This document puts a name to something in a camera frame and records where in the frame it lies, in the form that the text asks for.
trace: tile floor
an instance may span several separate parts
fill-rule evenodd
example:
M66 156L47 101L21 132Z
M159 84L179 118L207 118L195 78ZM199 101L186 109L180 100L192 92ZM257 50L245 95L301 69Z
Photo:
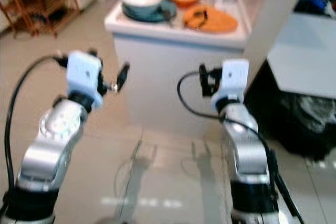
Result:
M52 36L14 40L11 34L0 38L2 128L18 76L39 56L95 47L104 60L105 78L113 80L118 63L111 35L103 26L113 3L92 5L56 40ZM13 121L16 171L36 134L39 116L65 92L65 72L55 65L41 67L24 85ZM104 108L90 115L73 152L56 204L56 223L229 223L226 167L215 139L193 139L130 125L125 94L107 95ZM278 152L280 171L306 223L336 223L336 152L325 163L311 164L290 155L276 142L270 141L270 145ZM7 182L1 157L3 192ZM289 215L283 200L280 208ZM296 222L288 218L282 223Z

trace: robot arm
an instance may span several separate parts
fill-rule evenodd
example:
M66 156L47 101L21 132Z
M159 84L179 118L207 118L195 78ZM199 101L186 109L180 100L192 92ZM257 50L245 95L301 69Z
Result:
M24 155L1 223L53 223L58 191L88 114L92 108L101 106L108 89L117 93L127 78L129 65L119 73L117 84L109 86L103 82L101 66L95 52L69 54L68 97L58 99L41 117L37 136Z
M248 61L227 60L222 68L206 71L199 67L202 95L211 97L211 104L219 116L193 111L178 93L185 107L196 115L219 119L225 129L229 148L228 163L231 184L233 224L278 224L278 204L275 184L291 214L303 220L278 172L275 152L258 134L258 124L243 104L247 84ZM215 79L209 84L208 79Z

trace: wooden shelf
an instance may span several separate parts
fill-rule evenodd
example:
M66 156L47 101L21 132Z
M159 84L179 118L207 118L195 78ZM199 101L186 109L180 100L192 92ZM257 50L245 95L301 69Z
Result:
M9 3L3 5L3 8L6 12L11 12L12 10L17 10L17 5L14 0L11 0Z
M14 21L14 26L15 26L15 28L17 28L18 30L28 30L25 21L24 21L21 17L18 17L18 18Z
M45 6L37 0L29 0L26 3L26 9L30 14L42 14L45 17L49 16L56 10L64 6L63 0L42 0Z
M64 28L64 26L66 26L71 20L73 20L78 15L79 11L69 9L68 12L60 20L51 21L54 31L56 32L60 31L62 28ZM47 23L35 22L34 25L41 33L50 32L50 28Z

